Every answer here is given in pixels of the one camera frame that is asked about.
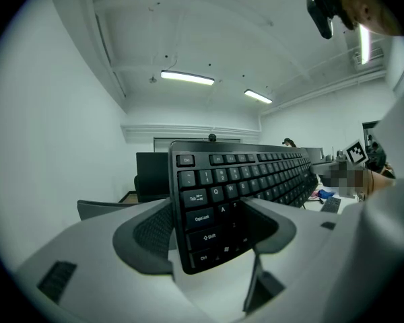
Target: fluorescent light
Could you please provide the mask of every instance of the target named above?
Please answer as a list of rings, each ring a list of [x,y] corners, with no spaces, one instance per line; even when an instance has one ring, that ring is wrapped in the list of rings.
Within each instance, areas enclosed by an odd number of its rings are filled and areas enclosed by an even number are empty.
[[[246,90],[244,92],[244,94],[246,94],[246,95],[248,95],[250,97],[256,98],[257,100],[260,100],[260,101],[262,101],[264,103],[267,103],[267,104],[272,103],[272,100],[269,100],[268,98],[263,97],[260,94],[257,94],[256,92],[253,92],[251,89]]]
[[[367,28],[359,25],[361,32],[361,59],[362,64],[365,65],[370,60],[370,32]]]
[[[214,79],[201,77],[200,75],[187,74],[187,73],[162,71],[161,76],[164,79],[191,81],[192,83],[202,83],[204,85],[214,84]]]

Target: blue object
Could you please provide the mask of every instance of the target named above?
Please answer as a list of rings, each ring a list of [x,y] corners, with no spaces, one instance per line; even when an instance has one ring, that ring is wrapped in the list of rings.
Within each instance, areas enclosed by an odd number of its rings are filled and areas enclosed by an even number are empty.
[[[328,197],[334,196],[335,192],[327,192],[324,191],[323,189],[320,189],[317,193],[317,196],[320,197],[321,199],[327,199]]]

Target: white table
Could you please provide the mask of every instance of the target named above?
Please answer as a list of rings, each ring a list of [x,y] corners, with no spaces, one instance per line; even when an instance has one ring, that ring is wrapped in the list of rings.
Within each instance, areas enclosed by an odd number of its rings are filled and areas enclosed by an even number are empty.
[[[324,191],[327,191],[327,192],[333,192],[333,191],[336,192],[334,197],[341,199],[341,202],[339,204],[338,214],[341,214],[346,206],[357,203],[357,201],[358,201],[358,197],[356,195],[353,199],[348,198],[348,197],[339,196],[335,189],[329,188],[327,186],[323,186],[323,184],[321,184],[321,183],[319,183],[316,190],[320,190],[320,189],[323,189]],[[305,208],[308,209],[309,211],[317,211],[317,212],[320,212],[323,207],[323,205],[321,204],[321,202],[319,200],[312,201],[312,202],[307,201],[304,203],[304,205],[305,205]]]

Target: black keyboard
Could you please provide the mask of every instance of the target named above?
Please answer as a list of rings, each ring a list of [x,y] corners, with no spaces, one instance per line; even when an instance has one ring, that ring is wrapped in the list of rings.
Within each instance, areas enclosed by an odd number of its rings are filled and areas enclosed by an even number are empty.
[[[170,194],[182,268],[195,274],[249,250],[240,197],[301,207],[317,186],[305,149],[175,141]]]
[[[338,213],[340,202],[341,199],[337,199],[336,197],[328,197],[321,209],[321,212]]]

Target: black monitor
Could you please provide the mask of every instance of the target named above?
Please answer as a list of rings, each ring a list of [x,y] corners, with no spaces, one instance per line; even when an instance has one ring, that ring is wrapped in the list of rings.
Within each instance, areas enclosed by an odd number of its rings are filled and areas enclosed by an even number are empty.
[[[137,152],[137,194],[139,202],[169,197],[168,154]]]

